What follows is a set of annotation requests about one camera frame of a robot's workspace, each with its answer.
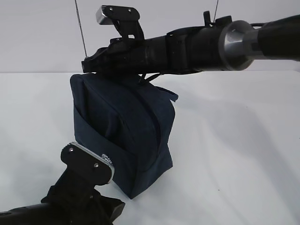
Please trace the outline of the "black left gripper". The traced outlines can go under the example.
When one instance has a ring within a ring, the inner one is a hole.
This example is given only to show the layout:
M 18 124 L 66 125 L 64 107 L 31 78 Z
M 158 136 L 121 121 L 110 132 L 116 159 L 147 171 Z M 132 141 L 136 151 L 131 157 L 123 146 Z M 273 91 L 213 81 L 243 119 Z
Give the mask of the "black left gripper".
M 121 216 L 125 203 L 117 198 L 111 198 L 94 192 L 90 197 L 91 225 L 113 225 L 113 222 Z

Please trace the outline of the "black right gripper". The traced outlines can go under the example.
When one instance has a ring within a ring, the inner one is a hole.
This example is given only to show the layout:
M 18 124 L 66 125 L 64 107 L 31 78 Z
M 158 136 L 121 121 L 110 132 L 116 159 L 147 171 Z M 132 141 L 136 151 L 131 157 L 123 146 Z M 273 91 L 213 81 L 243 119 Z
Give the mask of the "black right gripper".
M 101 47 L 82 62 L 84 73 L 101 73 L 103 75 L 149 74 L 149 57 L 147 44 L 150 40 L 113 38 L 107 47 Z

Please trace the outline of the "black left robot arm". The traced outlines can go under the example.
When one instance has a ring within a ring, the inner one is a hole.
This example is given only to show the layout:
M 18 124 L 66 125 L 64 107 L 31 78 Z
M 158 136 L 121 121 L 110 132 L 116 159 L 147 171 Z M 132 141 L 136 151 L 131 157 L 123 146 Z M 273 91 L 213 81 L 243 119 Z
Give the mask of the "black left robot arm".
M 84 210 L 70 213 L 59 206 L 41 203 L 0 213 L 2 225 L 112 225 L 125 203 L 94 191 Z

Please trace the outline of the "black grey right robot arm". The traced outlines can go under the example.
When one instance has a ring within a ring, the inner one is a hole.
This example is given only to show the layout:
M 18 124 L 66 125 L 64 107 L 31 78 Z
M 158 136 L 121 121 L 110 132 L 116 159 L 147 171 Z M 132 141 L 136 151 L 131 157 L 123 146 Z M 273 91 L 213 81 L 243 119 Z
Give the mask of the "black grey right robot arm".
M 255 60 L 300 59 L 300 17 L 250 24 L 218 18 L 204 26 L 173 30 L 164 36 L 112 39 L 108 47 L 82 61 L 85 73 L 105 75 L 241 71 Z

